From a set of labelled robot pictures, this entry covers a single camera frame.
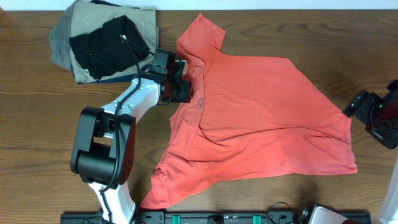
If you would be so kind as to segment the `red t-shirt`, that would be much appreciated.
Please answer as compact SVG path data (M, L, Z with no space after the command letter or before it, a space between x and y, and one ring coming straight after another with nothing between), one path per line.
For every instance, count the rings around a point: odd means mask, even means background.
M199 15L176 42L193 97L141 207L158 210L221 180L354 174L351 120L287 58L227 55L225 31Z

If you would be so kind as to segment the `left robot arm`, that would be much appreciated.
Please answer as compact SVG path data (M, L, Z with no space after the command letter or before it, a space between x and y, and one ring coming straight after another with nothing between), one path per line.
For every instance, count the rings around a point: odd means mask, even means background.
M127 180L135 150L136 124L156 105L188 103L192 84L185 78L186 60L156 49L152 61L137 68L130 86L100 108L80 114L70 167L96 194L102 210L63 214L61 223L134 223L136 204Z

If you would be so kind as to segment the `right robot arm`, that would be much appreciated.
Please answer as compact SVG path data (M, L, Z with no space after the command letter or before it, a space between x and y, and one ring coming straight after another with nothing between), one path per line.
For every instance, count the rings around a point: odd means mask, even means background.
M391 81L388 93L380 97L366 90L359 92L343 110L347 117L356 117L365 130L387 149L397 149L397 80ZM296 223L355 224L397 223L397 166L394 167L384 202L375 218L365 212L338 213L321 205L305 207Z

